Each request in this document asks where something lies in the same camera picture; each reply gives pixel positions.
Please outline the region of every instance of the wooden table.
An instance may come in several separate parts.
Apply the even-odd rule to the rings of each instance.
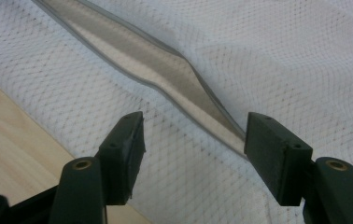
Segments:
[[[0,91],[0,194],[13,205],[58,184],[73,157]],[[149,223],[131,206],[109,206],[109,223]]]

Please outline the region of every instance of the fabric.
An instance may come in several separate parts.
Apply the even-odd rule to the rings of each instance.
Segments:
[[[92,2],[179,51],[241,128],[248,111],[266,114],[314,158],[353,164],[353,1]],[[280,207],[188,106],[109,65],[32,2],[0,0],[0,89],[75,157],[142,110],[148,152],[130,204],[155,223],[303,222],[302,207]]]

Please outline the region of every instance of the zipper teeth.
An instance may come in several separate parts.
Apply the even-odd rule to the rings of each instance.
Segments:
[[[101,50],[99,50],[96,46],[91,44],[85,37],[81,36],[76,29],[71,27],[67,22],[65,22],[62,18],[60,18],[57,14],[57,10],[55,10],[52,6],[50,6],[48,3],[46,3],[45,0],[32,0],[32,1],[35,4],[37,4],[42,10],[44,10],[48,15],[50,15],[55,21],[57,21],[66,31],[68,31],[72,36],[74,36],[78,41],[80,41],[84,46],[86,46],[89,50],[91,50],[93,53],[95,53],[98,57],[100,57],[106,63],[108,63],[109,65],[114,67],[117,71],[121,72],[125,76],[137,81],[138,83],[140,83],[142,85],[151,87],[152,89],[156,90],[158,93],[160,93],[165,98],[167,98],[185,116],[190,118],[196,125],[203,127],[203,125],[200,122],[198,122],[195,118],[193,118],[181,105],[179,105],[179,103],[177,103],[173,99],[173,97],[171,97],[167,92],[165,92],[164,90],[159,88],[155,83],[131,74],[130,72],[124,70],[122,68],[122,66],[120,66],[118,63],[114,62],[112,59],[110,59],[104,53],[102,53]],[[216,105],[216,107],[219,109],[220,113],[223,116],[225,116],[225,118],[229,122],[231,122],[231,120],[233,121],[233,122],[231,122],[232,126],[237,130],[237,133],[241,134],[240,135],[241,139],[243,141],[245,141],[245,132],[238,126],[238,124],[233,120],[233,118],[230,116],[230,114],[224,109],[223,105],[220,103],[218,98],[216,98],[216,97],[213,98],[213,96],[215,96],[214,93],[207,87],[206,83],[202,80],[201,76],[197,73],[197,71],[194,69],[194,67],[191,65],[191,63],[182,54],[180,54],[175,49],[170,48],[169,46],[165,45],[162,41],[160,41],[154,37],[152,38],[151,35],[147,35],[145,32],[143,32],[139,28],[134,27],[133,25],[131,25],[127,21],[124,21],[124,20],[120,19],[119,17],[116,17],[115,15],[103,10],[102,8],[98,7],[97,5],[94,5],[93,3],[88,3],[84,0],[78,0],[78,2],[80,2],[81,4],[83,4],[86,7],[90,8],[91,10],[94,10],[94,11],[100,13],[101,15],[107,17],[108,19],[124,26],[125,28],[129,29],[130,31],[134,32],[135,34],[137,34],[137,35],[141,36],[142,38],[144,38],[145,40],[149,41],[150,43],[152,43],[156,47],[161,48],[161,49],[185,60],[190,65],[192,71],[196,75],[200,84],[203,86],[203,89],[205,90],[205,92],[209,95],[209,98],[211,99],[211,101]],[[207,128],[203,127],[203,130],[206,133],[213,136],[214,138],[216,138],[221,143],[223,143],[225,146],[230,148],[233,152],[235,152],[236,154],[241,156],[243,159],[247,159],[247,156],[244,154],[244,152],[234,149],[227,142],[223,141],[222,139],[217,137],[215,134],[213,134],[209,130],[207,130]]]
[[[145,31],[143,31],[143,30],[139,29],[138,27],[132,25],[128,21],[125,21],[124,19],[122,19],[122,18],[110,13],[109,11],[106,11],[103,8],[98,7],[96,4],[93,4],[93,3],[91,3],[91,2],[89,2],[87,0],[78,0],[78,2],[80,2],[81,4],[83,4],[86,7],[90,8],[91,10],[94,10],[94,11],[98,12],[99,14],[107,17],[108,19],[110,19],[110,20],[112,20],[114,22],[117,22],[118,24],[124,26],[125,28],[129,29],[131,32],[135,33],[136,35],[141,36],[142,38],[144,38],[145,40],[147,40],[148,42],[150,42],[154,46],[156,46],[156,47],[158,47],[160,49],[163,49],[163,50],[165,50],[165,51],[167,51],[167,52],[169,52],[169,53],[171,53],[171,54],[173,54],[173,55],[185,60],[189,64],[189,66],[191,67],[191,70],[193,71],[194,75],[196,75],[196,77],[199,80],[200,84],[202,85],[203,89],[205,90],[205,92],[207,93],[207,95],[209,96],[211,101],[214,103],[214,105],[218,108],[220,113],[226,118],[226,120],[228,120],[230,122],[230,124],[237,131],[237,133],[239,134],[241,139],[243,141],[246,141],[246,132],[244,132],[244,130],[237,124],[237,122],[235,122],[233,117],[225,109],[225,107],[223,106],[221,101],[218,99],[218,97],[215,95],[215,93],[212,92],[211,88],[209,88],[208,84],[204,81],[204,79],[202,78],[200,73],[197,72],[197,70],[194,68],[194,66],[191,64],[191,62],[189,62],[189,60],[185,56],[183,56],[183,54],[181,54],[176,49],[170,47],[169,45],[164,44],[164,42],[162,42],[158,38],[156,38],[156,37],[154,37],[152,35],[149,35]]]

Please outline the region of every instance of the wooden surface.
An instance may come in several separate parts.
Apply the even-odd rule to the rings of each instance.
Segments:
[[[66,150],[0,91],[0,194],[19,203],[58,184]],[[109,223],[148,223],[131,206],[107,208]]]

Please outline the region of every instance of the white fabric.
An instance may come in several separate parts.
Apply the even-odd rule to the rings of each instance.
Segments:
[[[353,1],[93,1],[179,50],[244,128],[278,119],[353,163]],[[35,4],[0,0],[0,88],[74,156],[145,113],[131,200],[156,223],[302,223],[245,160],[157,91],[89,51]]]

